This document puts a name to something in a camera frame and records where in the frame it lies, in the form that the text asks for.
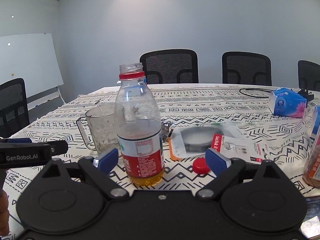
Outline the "person's left hand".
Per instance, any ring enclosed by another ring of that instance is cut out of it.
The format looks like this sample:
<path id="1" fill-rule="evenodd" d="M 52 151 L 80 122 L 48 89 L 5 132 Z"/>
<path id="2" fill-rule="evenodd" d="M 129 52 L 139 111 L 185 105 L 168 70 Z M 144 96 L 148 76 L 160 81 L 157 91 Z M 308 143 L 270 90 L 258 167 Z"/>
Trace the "person's left hand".
<path id="1" fill-rule="evenodd" d="M 0 235 L 6 236 L 9 233 L 9 210 L 8 196 L 2 190 L 0 197 Z"/>

